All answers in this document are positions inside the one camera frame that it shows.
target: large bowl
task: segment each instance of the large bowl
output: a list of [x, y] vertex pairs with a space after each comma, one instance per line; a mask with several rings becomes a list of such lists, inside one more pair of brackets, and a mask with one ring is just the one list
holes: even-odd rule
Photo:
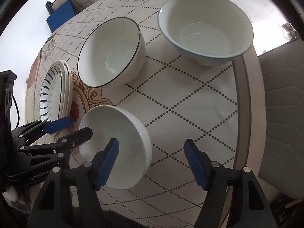
[[78, 58], [78, 75], [89, 87], [115, 87], [134, 80], [145, 63], [145, 42], [135, 21], [117, 17], [97, 27]]
[[168, 0], [158, 25], [181, 55], [205, 66], [232, 60], [253, 41], [247, 15], [229, 0]]
[[139, 182], [151, 164], [152, 146], [148, 131], [130, 112], [116, 106], [101, 105], [89, 110], [79, 129], [89, 127], [93, 136], [79, 147], [85, 161], [104, 150], [111, 138], [119, 142], [119, 153], [107, 186], [128, 189]]

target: plate with blue pattern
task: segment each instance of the plate with blue pattern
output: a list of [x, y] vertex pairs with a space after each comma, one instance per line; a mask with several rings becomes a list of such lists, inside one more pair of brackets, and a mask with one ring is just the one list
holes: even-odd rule
[[40, 93], [42, 121], [55, 121], [68, 116], [66, 107], [72, 93], [70, 70], [63, 61], [54, 62], [43, 80]]

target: blue gripper pad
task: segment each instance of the blue gripper pad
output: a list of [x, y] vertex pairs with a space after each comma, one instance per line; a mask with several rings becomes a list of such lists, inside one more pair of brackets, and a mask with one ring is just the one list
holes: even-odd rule
[[48, 134], [52, 134], [62, 129], [69, 128], [72, 126], [72, 124], [73, 124], [72, 117], [65, 117], [55, 120], [53, 122], [48, 122], [44, 131]]
[[95, 187], [100, 190], [107, 183], [115, 160], [119, 152], [119, 143], [117, 139], [112, 138], [105, 149], [98, 152], [92, 160], [96, 169]]
[[206, 172], [198, 158], [198, 154], [200, 153], [200, 151], [191, 139], [185, 141], [184, 153], [188, 160], [197, 185], [201, 186], [203, 190], [208, 191], [209, 185], [206, 181]]

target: tiled floor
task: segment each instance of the tiled floor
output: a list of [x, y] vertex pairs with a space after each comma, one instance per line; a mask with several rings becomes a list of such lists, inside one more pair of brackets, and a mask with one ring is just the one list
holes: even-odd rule
[[239, 6], [249, 17], [257, 55], [272, 50], [291, 39], [282, 27], [287, 22], [283, 13], [271, 0], [230, 0]]

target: bowl rim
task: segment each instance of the bowl rim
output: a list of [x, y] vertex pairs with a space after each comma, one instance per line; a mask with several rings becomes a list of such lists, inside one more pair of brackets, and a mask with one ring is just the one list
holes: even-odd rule
[[[118, 19], [118, 18], [129, 19], [129, 20], [131, 20], [131, 21], [137, 26], [139, 38], [138, 38], [138, 43], [137, 43], [136, 50], [135, 50], [135, 52], [134, 52], [132, 58], [131, 58], [130, 61], [128, 62], [128, 64], [127, 64], [127, 65], [124, 67], [124, 69], [123, 69], [118, 75], [116, 75], [113, 79], [111, 79], [109, 82], [107, 82], [107, 83], [105, 83], [105, 84], [102, 84], [102, 85], [100, 85], [100, 86], [89, 86], [88, 84], [86, 84], [85, 82], [83, 82], [83, 80], [82, 80], [81, 77], [80, 77], [80, 73], [79, 73], [79, 58], [80, 58], [80, 54], [81, 54], [81, 51], [82, 51], [82, 49], [83, 49], [83, 46], [86, 44], [86, 41], [87, 41], [88, 38], [92, 35], [92, 33], [94, 33], [95, 30], [97, 30], [100, 26], [104, 25], [105, 23], [107, 23], [107, 22], [109, 22], [109, 21], [111, 21], [111, 20], [114, 20], [114, 19]], [[80, 49], [80, 52], [79, 52], [79, 55], [78, 55], [78, 59], [77, 59], [77, 73], [78, 73], [78, 77], [79, 77], [80, 81], [81, 81], [83, 84], [85, 84], [86, 86], [91, 87], [91, 88], [104, 87], [105, 85], [111, 83], [111, 82], [114, 81], [119, 75], [121, 75], [121, 74], [126, 70], [126, 68], [130, 65], [130, 63], [133, 61], [133, 59], [134, 59], [134, 57], [135, 57], [135, 55], [136, 55], [136, 53], [137, 53], [137, 51], [138, 51], [138, 49], [139, 49], [140, 42], [141, 42], [140, 28], [139, 28], [138, 24], [137, 24], [134, 20], [132, 20], [131, 18], [128, 18], [128, 17], [115, 17], [115, 18], [113, 18], [113, 19], [110, 19], [110, 20], [108, 20], [108, 21], [103, 22], [102, 24], [100, 24], [98, 27], [96, 27], [96, 28], [89, 34], [89, 36], [86, 38], [84, 44], [82, 45], [82, 47], [81, 47], [81, 49]]]
[[[140, 139], [140, 142], [141, 142], [141, 147], [143, 148], [144, 157], [145, 157], [145, 168], [144, 168], [144, 171], [142, 172], [142, 174], [141, 174], [141, 176], [140, 176], [140, 178], [139, 178], [139, 181], [140, 181], [140, 180], [142, 179], [142, 177], [146, 174], [147, 170], [149, 169], [150, 164], [151, 164], [151, 160], [150, 160], [149, 164], [147, 164], [147, 162], [149, 161], [149, 159], [148, 159], [148, 157], [147, 157], [147, 149], [146, 149], [146, 146], [145, 146], [145, 141], [144, 141], [143, 136], [142, 136], [142, 134], [140, 133], [139, 129], [137, 128], [137, 126], [132, 122], [131, 118], [134, 117], [135, 119], [137, 119], [137, 120], [140, 122], [140, 124], [142, 125], [142, 128], [145, 129], [145, 130], [147, 131], [147, 134], [148, 134], [148, 136], [149, 136], [149, 141], [151, 141], [150, 134], [149, 134], [147, 128], [144, 126], [144, 124], [143, 124], [135, 115], [133, 115], [133, 113], [129, 112], [128, 110], [126, 110], [126, 109], [124, 109], [124, 108], [117, 107], [117, 106], [115, 106], [115, 105], [98, 105], [98, 106], [95, 106], [95, 107], [93, 107], [92, 109], [90, 109], [87, 113], [89, 113], [91, 110], [93, 110], [93, 109], [95, 109], [95, 108], [96, 108], [96, 112], [98, 112], [97, 109], [101, 109], [101, 107], [103, 107], [103, 106], [109, 107], [110, 109], [116, 110], [116, 111], [118, 111], [119, 113], [121, 113], [126, 119], [128, 119], [128, 120], [132, 123], [134, 129], [136, 130], [136, 132], [137, 132], [137, 134], [138, 134], [138, 136], [139, 136], [139, 139]], [[134, 185], [132, 185], [132, 186], [128, 186], [127, 188], [119, 188], [119, 187], [115, 187], [115, 188], [114, 188], [113, 186], [111, 186], [111, 187], [108, 186], [108, 187], [114, 188], [114, 189], [121, 189], [121, 190], [124, 190], [124, 189], [132, 188], [132, 187], [134, 187], [136, 184], [134, 184]]]
[[186, 49], [185, 47], [181, 46], [180, 44], [178, 44], [173, 38], [171, 38], [170, 36], [166, 35], [166, 33], [163, 32], [160, 24], [159, 24], [159, 19], [160, 19], [160, 14], [162, 13], [162, 9], [163, 7], [165, 6], [165, 4], [167, 2], [169, 2], [170, 0], [167, 0], [160, 8], [159, 12], [158, 12], [158, 16], [157, 16], [157, 23], [158, 23], [158, 27], [159, 29], [161, 30], [162, 34], [165, 36], [165, 38], [167, 40], [169, 40], [172, 44], [174, 44], [177, 48], [179, 48], [180, 50], [184, 50], [186, 52], [189, 52], [191, 54], [194, 54], [194, 55], [197, 55], [197, 56], [200, 56], [200, 57], [206, 57], [206, 58], [210, 58], [210, 59], [231, 59], [231, 58], [234, 58], [234, 57], [237, 57], [239, 55], [242, 55], [244, 54], [246, 51], [249, 50], [249, 48], [251, 47], [252, 45], [252, 42], [253, 42], [253, 27], [252, 27], [252, 24], [250, 22], [250, 19], [247, 17], [247, 15], [245, 14], [245, 12], [243, 10], [241, 10], [236, 4], [234, 4], [232, 1], [229, 1], [227, 0], [229, 3], [232, 3], [234, 6], [236, 6], [238, 9], [240, 9], [242, 11], [242, 13], [246, 16], [248, 22], [250, 23], [251, 25], [251, 28], [252, 28], [252, 40], [251, 40], [251, 43], [249, 44], [248, 47], [246, 47], [246, 50], [244, 50], [241, 54], [230, 54], [230, 55], [226, 55], [226, 56], [211, 56], [211, 55], [203, 55], [203, 54], [199, 54], [197, 52], [194, 52], [194, 51], [191, 51], [189, 49]]

